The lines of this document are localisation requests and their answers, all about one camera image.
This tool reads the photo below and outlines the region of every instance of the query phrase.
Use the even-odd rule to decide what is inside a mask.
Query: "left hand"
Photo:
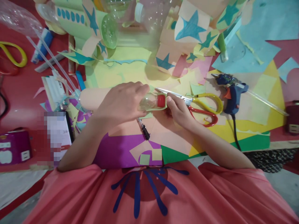
[[[144,117],[146,111],[139,111],[138,106],[149,90],[149,85],[141,82],[119,84],[108,92],[94,116],[108,124],[109,128]]]

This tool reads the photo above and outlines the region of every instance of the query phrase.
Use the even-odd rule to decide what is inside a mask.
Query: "red scissors handle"
[[[213,125],[215,125],[217,122],[218,122],[218,117],[216,114],[213,114],[209,111],[205,111],[205,110],[199,110],[199,109],[195,109],[193,108],[191,105],[188,106],[188,109],[192,115],[192,117],[195,119],[195,117],[193,116],[193,113],[192,112],[196,112],[196,113],[201,113],[201,114],[206,114],[210,117],[212,117],[212,122],[209,123],[209,124],[203,124],[204,127],[212,127]]]

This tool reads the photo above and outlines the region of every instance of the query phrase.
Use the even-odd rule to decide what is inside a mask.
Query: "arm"
[[[183,128],[196,135],[202,149],[205,150],[211,159],[219,166],[227,169],[255,169],[252,162],[242,152],[211,132],[209,129],[194,122],[194,118],[191,116],[182,99],[172,94],[168,94],[167,106],[171,110],[173,119]]]
[[[66,172],[91,165],[109,129],[146,115],[137,107],[149,90],[149,86],[141,82],[123,83],[112,88],[60,161],[58,170]]]

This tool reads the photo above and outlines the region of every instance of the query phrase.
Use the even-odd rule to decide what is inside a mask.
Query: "scissors blade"
[[[157,91],[159,91],[159,92],[162,92],[162,93],[171,93],[171,94],[173,94],[173,95],[175,95],[175,96],[177,96],[177,97],[179,97],[179,98],[182,98],[182,97],[184,97],[183,95],[181,95],[181,94],[178,94],[178,93],[175,93],[175,92],[172,92],[172,91],[169,91],[169,90],[165,90],[165,89],[160,89],[160,88],[155,88],[155,90],[157,90]]]

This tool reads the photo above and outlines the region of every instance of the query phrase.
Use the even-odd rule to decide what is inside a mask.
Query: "red bottle cap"
[[[165,95],[158,95],[158,102],[157,102],[157,106],[158,107],[165,107]]]

